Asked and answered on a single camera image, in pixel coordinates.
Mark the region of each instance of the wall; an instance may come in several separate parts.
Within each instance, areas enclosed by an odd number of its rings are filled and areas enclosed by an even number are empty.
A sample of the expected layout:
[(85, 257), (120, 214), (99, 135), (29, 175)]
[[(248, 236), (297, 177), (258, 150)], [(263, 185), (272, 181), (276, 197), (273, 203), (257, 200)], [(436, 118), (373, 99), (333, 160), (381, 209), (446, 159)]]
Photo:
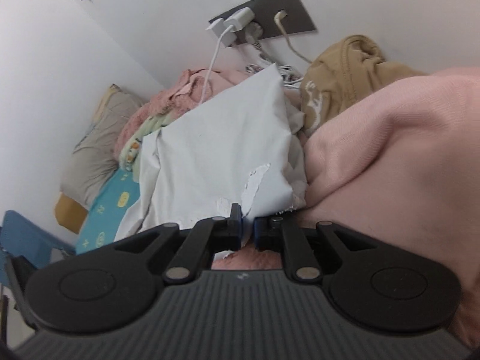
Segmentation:
[(111, 83), (145, 98), (161, 85), (77, 0), (0, 0), (0, 213), (17, 210), (60, 238), (59, 180)]
[[(85, 0), (95, 20), (153, 76), (171, 84), (185, 68), (208, 64), (213, 41), (204, 33), (215, 15), (248, 0)], [(292, 38), (315, 58), (347, 35), (376, 40), (389, 59), (432, 72), (480, 65), (480, 0), (302, 0), (317, 34)], [(268, 47), (284, 62), (305, 69), (284, 40)], [(243, 65), (236, 51), (222, 51), (219, 66)]]

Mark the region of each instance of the electrical outlet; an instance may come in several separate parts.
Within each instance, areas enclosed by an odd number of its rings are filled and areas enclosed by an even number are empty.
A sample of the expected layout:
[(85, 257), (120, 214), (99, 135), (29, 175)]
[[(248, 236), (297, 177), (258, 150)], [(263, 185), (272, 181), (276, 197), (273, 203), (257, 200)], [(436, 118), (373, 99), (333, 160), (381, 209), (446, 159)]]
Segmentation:
[[(262, 26), (263, 35), (260, 39), (273, 38), (281, 35), (280, 30), (275, 25), (273, 17), (282, 9), (287, 12), (287, 16), (282, 20), (282, 25), (287, 33), (293, 34), (317, 30), (300, 0), (250, 0), (214, 17), (209, 22), (213, 23), (220, 17), (226, 19), (244, 7), (249, 7), (253, 10), (255, 13), (255, 19), (253, 19), (253, 21), (256, 21)], [(236, 35), (238, 44), (246, 43), (245, 30), (236, 32)]]

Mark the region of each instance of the fluffy pink towel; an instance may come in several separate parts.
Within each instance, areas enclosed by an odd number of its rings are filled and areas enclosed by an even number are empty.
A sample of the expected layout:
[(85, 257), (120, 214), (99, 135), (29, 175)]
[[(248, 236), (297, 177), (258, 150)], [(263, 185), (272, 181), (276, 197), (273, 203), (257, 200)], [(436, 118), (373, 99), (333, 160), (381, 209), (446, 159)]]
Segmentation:
[[(178, 119), (189, 110), (195, 108), (202, 95), (205, 74), (206, 69), (183, 71), (172, 88), (160, 91), (147, 104), (138, 109), (130, 117), (118, 136), (113, 153), (115, 158), (119, 158), (120, 152), (127, 141), (149, 116), (163, 115), (173, 111), (174, 119)], [(225, 89), (239, 84), (248, 76), (247, 73), (236, 70), (212, 71), (208, 80), (205, 101)]]
[[(478, 345), (480, 69), (393, 83), (325, 123), (304, 149), (300, 224), (332, 220), (449, 267), (463, 288), (451, 330)], [(214, 268), (280, 265), (278, 255), (241, 250)]]

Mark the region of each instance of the teal bed sheet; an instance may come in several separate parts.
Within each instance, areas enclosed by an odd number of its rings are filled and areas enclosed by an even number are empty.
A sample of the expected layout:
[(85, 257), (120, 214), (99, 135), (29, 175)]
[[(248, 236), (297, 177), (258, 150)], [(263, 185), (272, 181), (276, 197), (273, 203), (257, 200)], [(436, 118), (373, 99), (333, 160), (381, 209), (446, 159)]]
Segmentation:
[(77, 254), (113, 242), (127, 209), (140, 197), (140, 185), (133, 173), (118, 169), (100, 190), (82, 226)]

